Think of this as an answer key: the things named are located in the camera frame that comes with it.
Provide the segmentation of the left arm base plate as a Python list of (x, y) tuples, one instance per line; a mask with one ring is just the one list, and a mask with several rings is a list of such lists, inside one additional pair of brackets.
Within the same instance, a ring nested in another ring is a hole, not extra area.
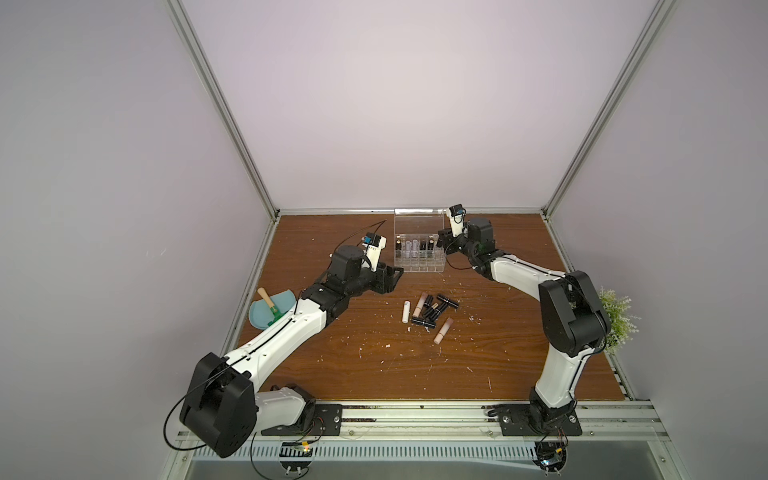
[(339, 436), (343, 406), (341, 404), (313, 404), (306, 406), (299, 419), (291, 425), (280, 425), (261, 430), (262, 436)]

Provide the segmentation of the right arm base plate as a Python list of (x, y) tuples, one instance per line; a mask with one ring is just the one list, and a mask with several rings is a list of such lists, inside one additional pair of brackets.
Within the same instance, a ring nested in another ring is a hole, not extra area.
[(583, 430), (573, 402), (549, 408), (540, 402), (494, 405), (485, 412), (503, 436), (581, 436)]

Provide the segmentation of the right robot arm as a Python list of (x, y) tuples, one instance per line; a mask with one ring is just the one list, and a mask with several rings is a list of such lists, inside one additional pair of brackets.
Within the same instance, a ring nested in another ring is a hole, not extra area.
[(551, 270), (496, 246), (491, 222), (465, 218), (462, 205), (446, 211), (449, 227), (438, 233), (444, 253), (463, 254), (471, 269), (539, 302), (549, 342), (545, 364), (530, 396), (530, 415), (552, 423), (575, 409), (575, 389), (592, 356), (607, 347), (612, 323), (589, 275)]

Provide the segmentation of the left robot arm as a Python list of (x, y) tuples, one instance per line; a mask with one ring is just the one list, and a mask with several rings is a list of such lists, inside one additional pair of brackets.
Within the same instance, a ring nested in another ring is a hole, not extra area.
[(371, 251), (340, 247), (326, 271), (271, 326), (224, 356), (209, 353), (198, 361), (181, 401), (180, 422), (221, 458), (236, 453), (255, 433), (311, 432), (316, 427), (313, 396), (296, 385), (270, 391), (262, 391), (262, 385), (296, 349), (345, 312), (352, 298), (367, 291), (388, 294), (403, 273)]

